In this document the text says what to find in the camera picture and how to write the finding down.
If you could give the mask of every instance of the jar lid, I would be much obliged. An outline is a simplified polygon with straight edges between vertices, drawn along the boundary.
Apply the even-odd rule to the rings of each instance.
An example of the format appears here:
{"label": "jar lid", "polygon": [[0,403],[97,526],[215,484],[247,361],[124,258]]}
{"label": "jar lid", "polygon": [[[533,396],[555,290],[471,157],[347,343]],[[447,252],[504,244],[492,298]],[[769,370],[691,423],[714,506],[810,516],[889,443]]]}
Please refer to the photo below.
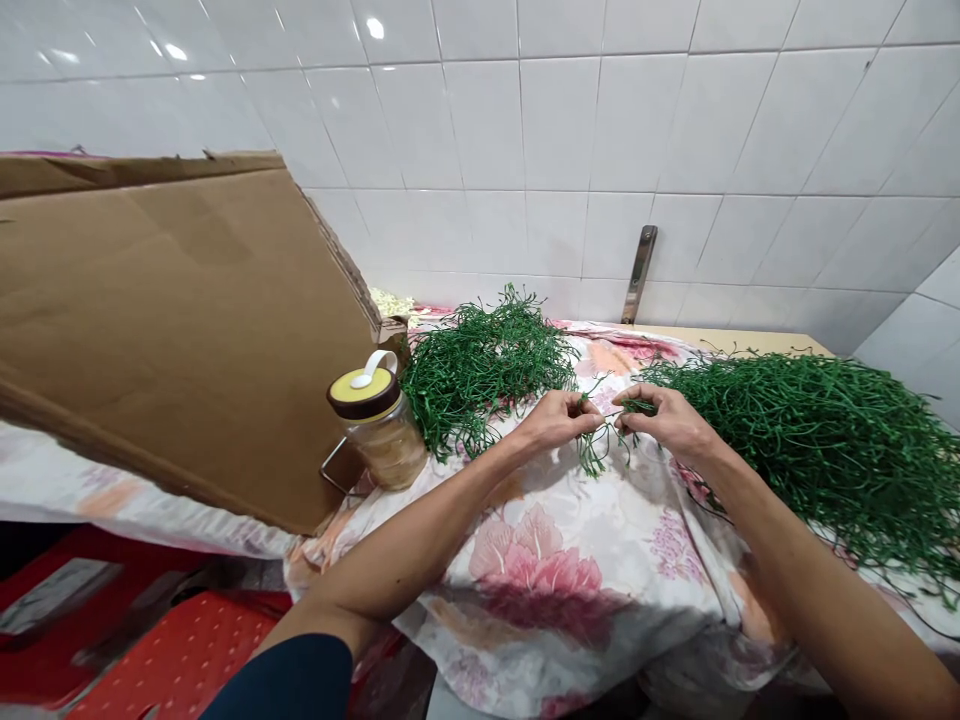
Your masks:
{"label": "jar lid", "polygon": [[[337,415],[345,420],[368,420],[396,405],[400,399],[397,376],[391,370],[376,367],[386,356],[384,351],[377,351],[370,356],[366,367],[333,381],[327,390],[327,401]],[[391,359],[390,364],[396,368],[396,356]]]}

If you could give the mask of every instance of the dark sleeve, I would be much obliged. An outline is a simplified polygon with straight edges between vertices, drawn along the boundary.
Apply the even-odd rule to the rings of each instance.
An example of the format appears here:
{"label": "dark sleeve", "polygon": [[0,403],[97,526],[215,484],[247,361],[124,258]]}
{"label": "dark sleeve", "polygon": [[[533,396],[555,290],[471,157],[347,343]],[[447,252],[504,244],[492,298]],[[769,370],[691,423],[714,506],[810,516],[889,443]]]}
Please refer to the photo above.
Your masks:
{"label": "dark sleeve", "polygon": [[353,658],[340,638],[298,635],[248,662],[201,716],[331,718],[347,716]]}

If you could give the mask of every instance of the forearm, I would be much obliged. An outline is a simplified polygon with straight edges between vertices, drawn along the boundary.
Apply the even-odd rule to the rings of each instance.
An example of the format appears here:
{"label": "forearm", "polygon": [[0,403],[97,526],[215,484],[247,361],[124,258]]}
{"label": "forearm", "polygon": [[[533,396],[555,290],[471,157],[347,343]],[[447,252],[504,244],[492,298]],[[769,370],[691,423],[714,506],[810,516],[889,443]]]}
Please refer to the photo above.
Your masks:
{"label": "forearm", "polygon": [[754,555],[758,579],[837,696],[874,717],[953,717],[957,686],[907,624],[725,447],[697,464]]}
{"label": "forearm", "polygon": [[443,573],[486,497],[529,458],[530,448],[508,435],[361,540],[311,593],[389,622]]}
{"label": "forearm", "polygon": [[340,637],[359,660],[377,628],[440,577],[487,496],[534,451],[508,435],[402,509],[316,578],[254,654],[296,635],[326,633]]}

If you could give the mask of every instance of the pile of green stems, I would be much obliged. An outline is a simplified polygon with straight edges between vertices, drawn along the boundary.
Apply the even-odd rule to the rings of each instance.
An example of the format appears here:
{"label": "pile of green stems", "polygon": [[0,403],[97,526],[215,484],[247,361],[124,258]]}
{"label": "pile of green stems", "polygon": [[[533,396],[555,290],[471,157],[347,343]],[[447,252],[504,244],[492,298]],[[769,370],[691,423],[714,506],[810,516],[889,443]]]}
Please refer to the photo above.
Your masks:
{"label": "pile of green stems", "polygon": [[813,354],[659,361],[635,379],[683,393],[859,566],[924,575],[933,590],[923,592],[956,608],[948,581],[960,581],[960,438],[925,397],[856,360]]}
{"label": "pile of green stems", "polygon": [[460,305],[413,340],[400,385],[438,460],[458,446],[477,457],[500,439],[492,419],[551,389],[575,388],[579,354],[544,320],[541,304],[507,285],[499,305]]}

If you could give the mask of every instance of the white ceramic tile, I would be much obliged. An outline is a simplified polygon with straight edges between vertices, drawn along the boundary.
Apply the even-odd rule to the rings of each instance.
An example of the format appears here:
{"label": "white ceramic tile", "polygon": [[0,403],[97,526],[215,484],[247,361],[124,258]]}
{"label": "white ceramic tile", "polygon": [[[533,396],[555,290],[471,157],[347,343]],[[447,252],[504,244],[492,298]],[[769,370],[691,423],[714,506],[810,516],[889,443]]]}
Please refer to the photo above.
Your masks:
{"label": "white ceramic tile", "polygon": [[731,191],[799,193],[873,55],[872,49],[782,53]]}
{"label": "white ceramic tile", "polygon": [[686,52],[700,0],[607,0],[604,53]]}
{"label": "white ceramic tile", "polygon": [[[874,198],[814,282],[815,287],[911,292],[914,273],[901,274],[903,258],[947,200]],[[934,263],[928,272],[936,267]]]}
{"label": "white ceramic tile", "polygon": [[800,0],[784,48],[879,45],[903,0]]}
{"label": "white ceramic tile", "polygon": [[444,60],[517,57],[516,0],[433,0]]}
{"label": "white ceramic tile", "polygon": [[674,325],[687,296],[686,283],[644,283],[637,308],[638,325]]}
{"label": "white ceramic tile", "polygon": [[125,155],[202,157],[194,108],[177,77],[107,80],[97,101],[101,112],[121,120]]}
{"label": "white ceramic tile", "polygon": [[599,55],[605,0],[517,0],[520,57]]}
{"label": "white ceramic tile", "polygon": [[251,72],[243,80],[294,179],[306,187],[344,187],[340,161],[303,72]]}
{"label": "white ceramic tile", "polygon": [[203,0],[203,6],[240,70],[300,67],[273,0]]}
{"label": "white ceramic tile", "polygon": [[[421,245],[417,218],[407,191],[355,190],[354,197],[370,234],[370,247],[376,253],[377,260],[370,263],[371,266],[389,270],[422,267],[418,262],[428,254],[429,248]],[[411,294],[405,290],[394,290],[383,281],[375,282],[366,275],[368,268],[364,270],[364,276],[370,284],[397,294]]]}
{"label": "white ceramic tile", "polygon": [[868,198],[798,197],[751,284],[812,285],[869,202]]}
{"label": "white ceramic tile", "polygon": [[958,79],[960,47],[880,50],[804,192],[877,192]]}
{"label": "white ceramic tile", "polygon": [[137,8],[177,72],[233,69],[230,53],[199,0],[138,0]]}
{"label": "white ceramic tile", "polygon": [[[82,83],[23,83],[0,84],[0,152],[17,150],[45,150],[67,152],[77,144],[93,144],[87,125],[89,116],[77,115],[72,133],[63,126],[69,108],[64,90],[76,89]],[[103,152],[102,148],[91,152]]]}
{"label": "white ceramic tile", "polygon": [[628,285],[626,280],[583,278],[580,281],[580,319],[620,322]]}
{"label": "white ceramic tile", "polygon": [[527,188],[589,187],[599,75],[600,58],[520,62]]}
{"label": "white ceramic tile", "polygon": [[366,65],[350,0],[276,0],[283,26],[306,66]]}
{"label": "white ceramic tile", "polygon": [[591,190],[657,189],[686,62],[686,55],[603,58]]}
{"label": "white ceramic tile", "polygon": [[317,190],[306,188],[304,192],[313,200],[317,210],[337,234],[340,244],[350,253],[353,261],[363,271],[376,264],[377,250],[370,241],[370,233],[360,215],[360,208],[353,190]]}
{"label": "white ceramic tile", "polygon": [[917,292],[960,308],[960,250],[954,250],[950,257],[924,280]]}
{"label": "white ceramic tile", "polygon": [[700,0],[691,52],[779,50],[797,0]]}
{"label": "white ceramic tile", "polygon": [[370,69],[308,70],[306,77],[350,186],[402,188]]}
{"label": "white ceramic tile", "polygon": [[960,86],[924,128],[884,184],[883,195],[960,195]]}
{"label": "white ceramic tile", "polygon": [[477,273],[423,272],[378,268],[364,273],[368,282],[400,296],[435,307],[456,307],[476,301],[496,302],[507,283],[536,293],[544,300],[543,312],[557,320],[575,320],[580,302],[578,278],[536,277],[530,275],[484,275]]}
{"label": "white ceramic tile", "polygon": [[907,0],[887,44],[960,41],[960,5],[955,0]]}
{"label": "white ceramic tile", "polygon": [[794,332],[813,337],[837,355],[853,353],[906,296],[898,293],[810,288],[788,319]]}
{"label": "white ceramic tile", "polygon": [[783,225],[793,198],[727,195],[697,264],[695,282],[746,285]]}
{"label": "white ceramic tile", "polygon": [[936,355],[923,366],[924,385],[918,392],[936,395],[930,399],[930,408],[954,431],[960,428],[960,341],[954,343],[941,355]]}
{"label": "white ceramic tile", "polygon": [[169,73],[132,4],[120,0],[14,0],[7,10],[64,77]]}
{"label": "white ceramic tile", "polygon": [[527,193],[527,258],[531,275],[580,277],[587,193]]}
{"label": "white ceramic tile", "polygon": [[418,233],[411,244],[412,267],[469,272],[472,248],[470,215],[463,190],[408,190]]}
{"label": "white ceramic tile", "polygon": [[430,0],[353,0],[371,63],[440,59]]}
{"label": "white ceramic tile", "polygon": [[523,191],[468,190],[467,212],[473,243],[467,267],[506,273],[522,267],[527,247],[527,202]]}
{"label": "white ceramic tile", "polygon": [[356,190],[354,195],[370,233],[372,257],[365,276],[375,267],[472,269],[470,219],[462,190]]}
{"label": "white ceramic tile", "polygon": [[887,370],[915,387],[931,357],[960,340],[960,311],[936,300],[910,295],[857,350],[867,365]]}
{"label": "white ceramic tile", "polygon": [[647,280],[688,282],[720,209],[720,195],[662,195],[653,200],[650,224],[659,230]]}
{"label": "white ceramic tile", "polygon": [[896,262],[891,261],[885,266],[885,272],[879,276],[880,279],[896,283],[898,289],[912,290],[922,285],[960,245],[958,227],[960,200],[951,200],[934,216],[933,222],[910,249],[901,253]]}
{"label": "white ceramic tile", "polygon": [[735,330],[789,330],[789,318],[803,299],[804,288],[748,287],[734,310],[729,327]]}
{"label": "white ceramic tile", "polygon": [[12,11],[0,7],[0,81],[62,77]]}
{"label": "white ceramic tile", "polygon": [[463,189],[443,68],[374,67],[373,78],[406,186]]}
{"label": "white ceramic tile", "polygon": [[273,150],[274,144],[239,73],[180,76],[194,132],[214,152]]}
{"label": "white ceramic tile", "polygon": [[677,315],[678,327],[725,328],[746,288],[740,285],[691,283]]}
{"label": "white ceramic tile", "polygon": [[590,193],[583,277],[629,278],[653,195]]}
{"label": "white ceramic tile", "polygon": [[724,192],[757,113],[775,53],[691,57],[661,192]]}
{"label": "white ceramic tile", "polygon": [[444,63],[443,72],[464,187],[522,190],[518,64]]}

